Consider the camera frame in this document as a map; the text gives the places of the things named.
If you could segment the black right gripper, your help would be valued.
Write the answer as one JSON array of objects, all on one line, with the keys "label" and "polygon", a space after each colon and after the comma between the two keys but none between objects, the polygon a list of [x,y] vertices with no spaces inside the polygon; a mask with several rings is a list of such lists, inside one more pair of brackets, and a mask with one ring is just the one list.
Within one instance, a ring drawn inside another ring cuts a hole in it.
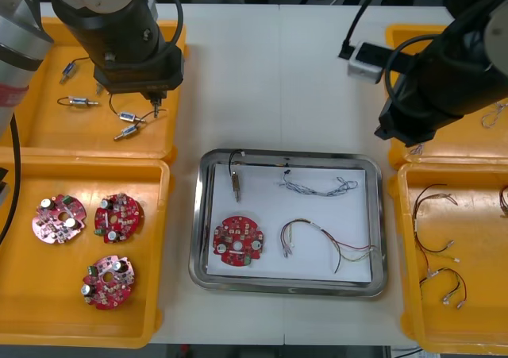
[{"label": "black right gripper", "polygon": [[388,98],[374,134],[414,146],[434,138],[438,129],[463,117],[463,103],[455,99],[407,94]]}]

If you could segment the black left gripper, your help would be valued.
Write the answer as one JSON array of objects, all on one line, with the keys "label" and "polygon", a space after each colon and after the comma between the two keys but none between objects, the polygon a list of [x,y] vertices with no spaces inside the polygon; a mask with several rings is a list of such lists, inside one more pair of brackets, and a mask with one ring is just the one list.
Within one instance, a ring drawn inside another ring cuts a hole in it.
[{"label": "black left gripper", "polygon": [[175,90],[183,82],[184,54],[180,48],[173,48],[161,59],[147,67],[120,70],[106,70],[94,67],[94,79],[112,94],[140,93],[152,106],[161,106],[167,91]]}]

